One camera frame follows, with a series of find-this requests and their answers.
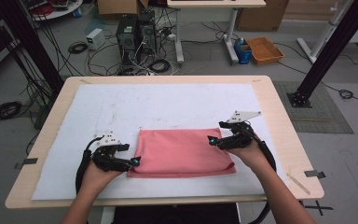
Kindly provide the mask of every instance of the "black metal pole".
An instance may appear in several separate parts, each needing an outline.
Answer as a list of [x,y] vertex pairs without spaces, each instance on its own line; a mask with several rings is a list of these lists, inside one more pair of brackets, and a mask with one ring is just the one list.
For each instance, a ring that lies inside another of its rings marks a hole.
[[63,86],[53,62],[24,14],[19,0],[0,0],[0,10],[13,35],[20,40],[56,98]]
[[358,30],[358,0],[354,0],[337,29],[324,46],[315,64],[295,93],[288,94],[292,106],[304,106],[324,75]]

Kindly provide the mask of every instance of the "gray mat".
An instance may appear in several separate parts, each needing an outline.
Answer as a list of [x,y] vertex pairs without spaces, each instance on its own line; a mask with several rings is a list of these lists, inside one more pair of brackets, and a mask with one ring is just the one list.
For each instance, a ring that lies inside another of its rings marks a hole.
[[312,108],[292,107],[286,93],[295,92],[300,84],[274,82],[284,108],[298,133],[353,133],[351,126],[322,85],[319,85],[310,97]]

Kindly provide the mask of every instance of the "white paper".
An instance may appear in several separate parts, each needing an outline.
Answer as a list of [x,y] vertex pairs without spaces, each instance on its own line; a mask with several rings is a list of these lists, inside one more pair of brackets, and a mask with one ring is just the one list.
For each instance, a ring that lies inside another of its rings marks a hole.
[[[95,134],[113,131],[130,149],[116,157],[130,159],[141,129],[202,129],[219,127],[234,111],[258,112],[249,84],[89,84],[79,86],[55,142],[48,153],[33,200],[67,200],[76,196],[75,179],[83,150]],[[263,115],[250,119],[266,141],[285,180]],[[230,136],[229,130],[222,130]],[[231,156],[237,173],[193,178],[114,179],[100,198],[161,198],[260,195],[264,191],[253,172]]]

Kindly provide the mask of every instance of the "pink cloth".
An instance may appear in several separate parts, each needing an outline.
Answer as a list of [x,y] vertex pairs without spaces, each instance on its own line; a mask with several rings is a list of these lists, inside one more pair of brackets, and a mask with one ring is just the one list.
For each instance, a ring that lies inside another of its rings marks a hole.
[[221,137],[220,130],[141,130],[134,157],[141,165],[129,177],[194,177],[235,173],[226,151],[212,147],[207,135]]

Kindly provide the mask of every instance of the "orange basket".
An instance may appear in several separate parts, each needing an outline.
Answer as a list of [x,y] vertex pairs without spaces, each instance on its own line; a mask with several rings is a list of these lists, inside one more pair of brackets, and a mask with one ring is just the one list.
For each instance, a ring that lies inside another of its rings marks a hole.
[[284,56],[272,41],[266,37],[249,38],[245,39],[245,41],[251,47],[252,56],[257,65],[276,63]]

